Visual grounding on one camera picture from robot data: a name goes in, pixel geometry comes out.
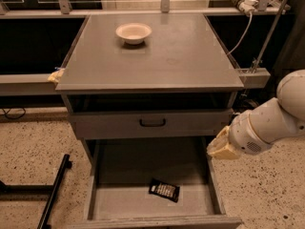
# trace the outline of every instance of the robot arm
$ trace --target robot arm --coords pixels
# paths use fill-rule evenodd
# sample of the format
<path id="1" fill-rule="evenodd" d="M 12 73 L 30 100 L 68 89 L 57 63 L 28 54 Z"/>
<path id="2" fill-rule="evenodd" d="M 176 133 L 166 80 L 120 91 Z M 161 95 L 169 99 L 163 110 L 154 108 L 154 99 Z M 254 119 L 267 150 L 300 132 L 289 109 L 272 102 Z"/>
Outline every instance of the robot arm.
<path id="1" fill-rule="evenodd" d="M 208 154 L 222 159 L 257 155 L 281 138 L 305 135 L 305 70 L 285 76 L 276 94 L 277 98 L 237 116 L 209 144 Z"/>

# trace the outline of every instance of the floor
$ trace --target floor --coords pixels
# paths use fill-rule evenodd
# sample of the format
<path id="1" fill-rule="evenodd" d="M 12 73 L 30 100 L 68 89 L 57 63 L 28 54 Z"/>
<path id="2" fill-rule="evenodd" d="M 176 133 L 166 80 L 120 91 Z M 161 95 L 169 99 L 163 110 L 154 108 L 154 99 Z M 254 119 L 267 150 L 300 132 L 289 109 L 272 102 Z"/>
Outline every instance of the floor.
<path id="1" fill-rule="evenodd" d="M 63 229 L 83 218 L 91 165 L 75 139 L 65 108 L 27 109 L 17 121 L 0 115 L 0 180 L 52 184 L 63 154 L 71 155 L 49 220 Z M 220 196 L 238 229 L 305 228 L 305 137 L 278 141 L 260 156 L 214 160 Z M 45 201 L 0 198 L 0 228 L 36 228 Z"/>

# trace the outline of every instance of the bowl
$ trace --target bowl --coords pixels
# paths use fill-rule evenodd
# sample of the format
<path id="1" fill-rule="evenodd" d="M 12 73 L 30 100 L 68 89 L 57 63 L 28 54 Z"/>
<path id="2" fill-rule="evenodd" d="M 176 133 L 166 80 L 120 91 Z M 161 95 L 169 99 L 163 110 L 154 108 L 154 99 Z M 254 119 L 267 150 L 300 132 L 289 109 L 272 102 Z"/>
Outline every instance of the bowl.
<path id="1" fill-rule="evenodd" d="M 119 26 L 115 33 L 130 45 L 137 45 L 152 33 L 152 28 L 141 23 L 130 23 Z"/>

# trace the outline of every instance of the cabinet top surface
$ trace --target cabinet top surface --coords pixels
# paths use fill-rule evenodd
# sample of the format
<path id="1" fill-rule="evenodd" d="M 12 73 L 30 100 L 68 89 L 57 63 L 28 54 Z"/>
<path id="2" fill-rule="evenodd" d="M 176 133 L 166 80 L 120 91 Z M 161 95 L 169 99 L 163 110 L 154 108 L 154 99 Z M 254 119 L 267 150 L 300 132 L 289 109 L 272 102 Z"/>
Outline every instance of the cabinet top surface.
<path id="1" fill-rule="evenodd" d="M 152 34 L 131 46 L 115 30 L 145 23 Z M 92 15 L 57 91 L 207 92 L 243 88 L 202 14 Z"/>

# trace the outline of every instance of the closed drawer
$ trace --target closed drawer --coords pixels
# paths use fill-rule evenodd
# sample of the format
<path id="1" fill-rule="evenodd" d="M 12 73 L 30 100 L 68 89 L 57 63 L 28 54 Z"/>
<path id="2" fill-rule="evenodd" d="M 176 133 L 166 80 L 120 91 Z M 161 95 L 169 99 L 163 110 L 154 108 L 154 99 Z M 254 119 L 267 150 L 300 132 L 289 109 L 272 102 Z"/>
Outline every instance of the closed drawer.
<path id="1" fill-rule="evenodd" d="M 70 228 L 233 229 L 200 137 L 113 139 L 95 145 L 84 222 Z M 149 194 L 152 178 L 178 202 Z"/>
<path id="2" fill-rule="evenodd" d="M 231 109 L 193 112 L 73 114 L 77 138 L 136 138 L 216 135 L 229 123 Z"/>

